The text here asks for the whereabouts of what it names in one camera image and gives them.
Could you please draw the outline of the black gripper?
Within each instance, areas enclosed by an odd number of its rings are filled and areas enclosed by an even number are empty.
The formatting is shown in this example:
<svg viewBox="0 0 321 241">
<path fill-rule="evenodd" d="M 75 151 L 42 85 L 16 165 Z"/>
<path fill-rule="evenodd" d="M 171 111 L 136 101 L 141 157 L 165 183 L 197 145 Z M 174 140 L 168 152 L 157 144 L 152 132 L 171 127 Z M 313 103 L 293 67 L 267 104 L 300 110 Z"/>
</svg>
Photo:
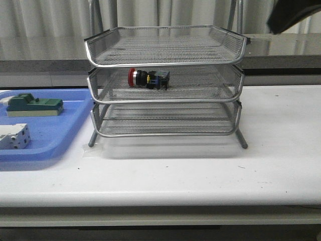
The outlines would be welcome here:
<svg viewBox="0 0 321 241">
<path fill-rule="evenodd" d="M 280 34 L 303 19 L 320 12 L 320 0 L 279 0 L 267 25 L 273 34 Z"/>
</svg>

